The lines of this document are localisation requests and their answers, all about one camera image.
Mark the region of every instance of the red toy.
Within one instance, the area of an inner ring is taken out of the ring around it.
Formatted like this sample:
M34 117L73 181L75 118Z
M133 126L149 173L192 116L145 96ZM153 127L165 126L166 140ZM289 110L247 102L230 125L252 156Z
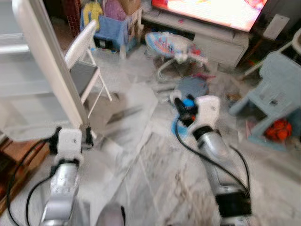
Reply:
M285 119L277 120L265 132L265 136L272 141L285 141L292 134L292 126Z

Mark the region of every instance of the white chair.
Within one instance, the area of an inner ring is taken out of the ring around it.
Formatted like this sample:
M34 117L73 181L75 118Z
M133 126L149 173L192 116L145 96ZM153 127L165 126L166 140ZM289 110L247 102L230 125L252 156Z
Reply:
M76 39L68 49L67 54L65 55L67 67L71 71L71 77L79 93L82 104L84 104L84 102L86 101L98 78L100 79L100 82L102 84L102 88L89 111L88 118L90 117L103 89L105 89L109 100L112 101L108 88L101 76L100 69L96 65L96 62L90 50L90 47L95 48L95 43L93 40L95 28L96 21L93 20L76 37ZM83 61L83 58L86 56L86 54L88 54L91 63Z

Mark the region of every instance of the black cable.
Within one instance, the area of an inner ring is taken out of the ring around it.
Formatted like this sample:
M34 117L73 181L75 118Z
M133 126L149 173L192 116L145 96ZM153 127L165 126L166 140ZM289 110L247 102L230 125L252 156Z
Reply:
M228 171L226 168L224 168L222 165L218 164L217 162L211 160L210 158L208 158L207 156L195 151L193 148L189 147L188 145L186 145L178 132L178 123L179 123L180 117L178 118L176 124L175 124L175 135L178 139L178 141L184 146L186 147L188 150L190 150L191 152L193 152L194 154L196 154L197 156L199 156L201 159L205 160L206 162L218 167L219 169L221 169L222 171L224 171L225 173L227 173L229 176L231 176L239 185L242 186L242 188L244 189L244 191L246 192L246 195L248 198L250 198L250 191L246 188L246 186L244 185L244 183L238 179L234 174L232 174L230 171Z
M47 178L45 178L44 180L41 180L40 182L38 182L29 192L28 196L27 196L27 201L26 201L26 223L27 223L27 226L30 226L30 223L29 223L29 216L28 216L28 209L29 209L29 202L30 202L30 198L34 192L34 190L40 186L41 184L43 184L44 182L48 181L49 179L51 179L53 177L53 175L50 175L48 176Z
M244 156L239 152L239 150L237 150L235 147L233 147L232 145L230 145L230 148L232 148L236 154L239 155L239 157L241 158L241 160L243 161L244 165L245 165L245 169L246 169L246 179L247 179L247 188L248 190L250 191L251 188L250 188L250 170L249 170L249 167L248 167L248 164L246 163L246 160L244 158Z
M39 145L39 144L42 144L43 145L48 141L48 139L43 139L43 140L39 140L37 143L35 143L29 150L28 152L24 155L24 157L21 159L20 163L17 165L9 183L8 183L8 189L7 189L7 192L6 192L6 207L8 209L8 215L9 215L9 218L10 220L16 225L16 226L20 226L20 224L18 224L16 222L16 220L14 219L11 211L10 211L10 191L12 189L12 186L14 184L14 181L15 181L15 178L16 178L16 173L17 171L19 170L19 168L23 165L25 159L30 155L30 153Z

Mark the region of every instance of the light blue plastic chair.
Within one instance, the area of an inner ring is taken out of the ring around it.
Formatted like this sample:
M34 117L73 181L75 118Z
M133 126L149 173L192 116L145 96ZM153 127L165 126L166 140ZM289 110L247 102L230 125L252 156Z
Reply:
M267 115L251 130L253 136L262 135L274 121L301 106L301 65L279 52L272 52L264 60L260 76L262 81L258 87L229 110L231 115L237 115L251 101Z

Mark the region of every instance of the white shelf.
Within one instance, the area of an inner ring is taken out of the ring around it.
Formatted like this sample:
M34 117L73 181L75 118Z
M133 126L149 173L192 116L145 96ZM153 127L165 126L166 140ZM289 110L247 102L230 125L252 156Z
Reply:
M235 67L249 47L249 34L162 12L143 14L143 20L195 34L194 42L209 60Z
M176 28L181 31L192 32L192 33L199 33L202 35L210 36L211 38L215 39L222 39L227 42L235 43L237 39L235 38L236 33L242 32L235 32L233 30L217 27L214 25L209 25L202 23L201 21L195 21L188 19L186 17L177 16L170 13L162 12L159 16L151 16L150 14L142 14L143 20L154 22L157 24L170 26Z
M0 35L0 55L30 52L23 34Z
M17 97L53 93L46 80L0 84L0 97Z
M55 123L7 127L5 133L10 137L21 137L22 139L14 139L14 141L23 142L50 137L58 126L73 128L69 121L57 121Z
M11 7L11 0L0 1L0 35L22 33Z

